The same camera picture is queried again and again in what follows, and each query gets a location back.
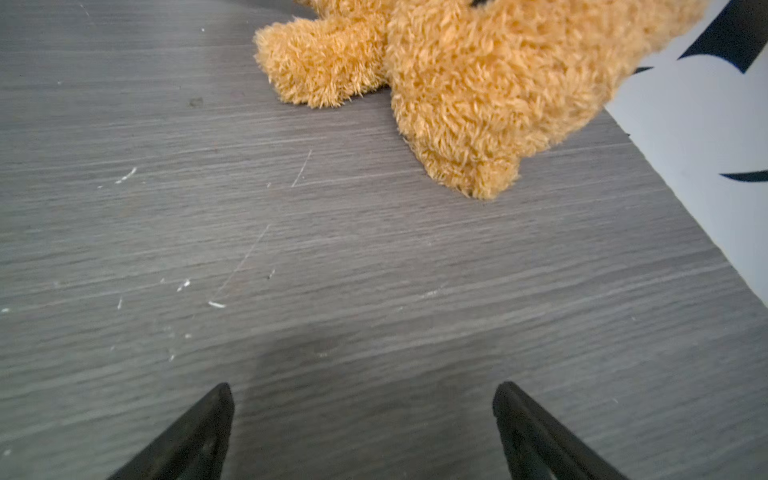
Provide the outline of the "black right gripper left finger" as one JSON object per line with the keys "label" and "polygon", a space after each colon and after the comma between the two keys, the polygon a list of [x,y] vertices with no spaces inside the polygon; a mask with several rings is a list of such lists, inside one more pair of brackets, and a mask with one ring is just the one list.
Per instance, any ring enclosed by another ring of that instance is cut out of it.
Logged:
{"label": "black right gripper left finger", "polygon": [[230,385],[216,385],[109,479],[220,479],[234,412]]}

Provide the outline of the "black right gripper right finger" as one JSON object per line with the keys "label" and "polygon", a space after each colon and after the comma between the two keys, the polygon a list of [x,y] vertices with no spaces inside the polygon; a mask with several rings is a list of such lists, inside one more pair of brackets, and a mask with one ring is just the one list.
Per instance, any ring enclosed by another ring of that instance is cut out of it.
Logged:
{"label": "black right gripper right finger", "polygon": [[623,479],[517,384],[501,383],[492,402],[513,479]]}

